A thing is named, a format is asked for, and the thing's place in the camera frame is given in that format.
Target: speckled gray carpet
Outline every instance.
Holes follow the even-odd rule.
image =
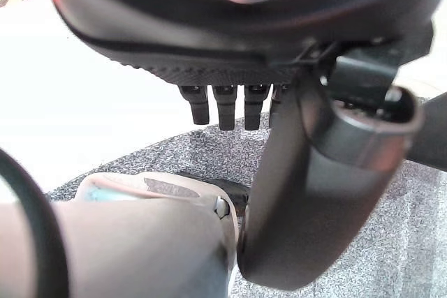
[[[173,137],[88,172],[188,172],[250,186],[268,138],[259,131],[216,126]],[[51,192],[69,200],[85,175]],[[447,297],[447,174],[406,162],[366,226],[330,270],[295,291],[270,290],[237,276],[233,298]]]

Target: black cable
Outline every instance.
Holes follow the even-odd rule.
[[[0,149],[0,175],[22,203],[34,240],[37,262],[36,298],[68,298],[68,267],[56,216],[29,174]]]

